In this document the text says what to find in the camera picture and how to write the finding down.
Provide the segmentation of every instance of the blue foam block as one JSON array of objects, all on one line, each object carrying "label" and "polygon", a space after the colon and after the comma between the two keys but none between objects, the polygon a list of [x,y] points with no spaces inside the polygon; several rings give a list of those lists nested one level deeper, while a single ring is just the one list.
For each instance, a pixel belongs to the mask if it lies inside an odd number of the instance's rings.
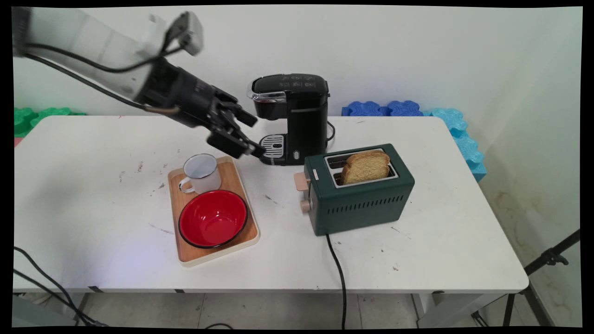
[{"label": "blue foam block", "polygon": [[423,116],[419,111],[419,105],[413,101],[392,101],[388,103],[390,116]]},{"label": "blue foam block", "polygon": [[462,113],[456,109],[435,108],[431,110],[429,115],[443,119],[451,135],[456,138],[465,133],[468,127],[468,123],[462,120]]},{"label": "blue foam block", "polygon": [[359,101],[351,103],[348,107],[342,108],[343,116],[386,116],[386,109],[380,109],[380,105],[367,101],[361,103]]},{"label": "blue foam block", "polygon": [[479,182],[483,179],[486,175],[486,168],[482,163],[479,163],[477,167],[470,170],[472,172],[472,176],[475,177],[476,182]]},{"label": "blue foam block", "polygon": [[480,163],[482,163],[485,156],[479,152],[479,143],[476,140],[470,138],[468,133],[464,131],[464,133],[458,137],[454,138],[456,145],[458,145],[458,149],[462,153],[464,160],[466,160],[466,164],[470,167],[470,170],[476,168]]}]

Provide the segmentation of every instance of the mug handle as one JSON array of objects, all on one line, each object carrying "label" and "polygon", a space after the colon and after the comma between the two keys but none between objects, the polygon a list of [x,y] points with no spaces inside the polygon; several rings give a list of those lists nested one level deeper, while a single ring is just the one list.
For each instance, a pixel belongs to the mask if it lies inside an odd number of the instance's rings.
[{"label": "mug handle", "polygon": [[191,192],[193,192],[193,191],[194,191],[194,187],[191,187],[191,188],[189,188],[189,189],[182,189],[182,186],[183,186],[184,184],[186,184],[187,182],[189,182],[189,178],[188,178],[188,177],[186,177],[185,179],[183,179],[183,180],[182,180],[182,181],[179,183],[179,189],[180,189],[180,190],[181,190],[183,193],[186,193],[186,194],[187,194],[187,193],[191,193]]}]

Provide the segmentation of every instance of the robotic arm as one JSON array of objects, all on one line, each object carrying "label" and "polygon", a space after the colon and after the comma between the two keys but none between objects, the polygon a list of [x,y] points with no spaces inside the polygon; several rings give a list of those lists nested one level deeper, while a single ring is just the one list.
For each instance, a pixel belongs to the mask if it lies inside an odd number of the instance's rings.
[{"label": "robotic arm", "polygon": [[[136,108],[188,127],[202,125],[211,132],[207,143],[236,159],[244,154],[260,157],[265,148],[248,139],[235,122],[252,127],[257,118],[229,93],[165,59],[181,50],[191,55],[202,50],[196,15],[185,12],[169,28],[155,15],[149,20],[144,38],[134,40],[78,9],[13,7],[12,54],[42,62]],[[168,51],[174,41],[179,46]]]}]

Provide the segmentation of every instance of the white mug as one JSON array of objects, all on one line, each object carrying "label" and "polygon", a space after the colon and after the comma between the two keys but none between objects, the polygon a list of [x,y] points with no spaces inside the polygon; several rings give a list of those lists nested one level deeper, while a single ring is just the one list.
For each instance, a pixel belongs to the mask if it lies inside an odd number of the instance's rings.
[{"label": "white mug", "polygon": [[[203,153],[189,158],[184,164],[186,178],[179,183],[179,189],[184,193],[196,192],[198,194],[211,190],[217,190],[221,186],[221,176],[217,168],[217,159],[209,154]],[[190,182],[189,189],[182,189],[182,186]]]}]

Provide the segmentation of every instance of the red bowl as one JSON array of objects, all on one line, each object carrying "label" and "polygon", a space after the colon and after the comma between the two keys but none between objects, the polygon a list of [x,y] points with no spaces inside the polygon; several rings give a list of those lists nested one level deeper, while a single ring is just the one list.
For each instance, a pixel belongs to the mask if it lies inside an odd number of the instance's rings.
[{"label": "red bowl", "polygon": [[233,240],[248,221],[248,206],[236,193],[213,190],[192,199],[179,217],[179,234],[192,246],[215,248]]}]

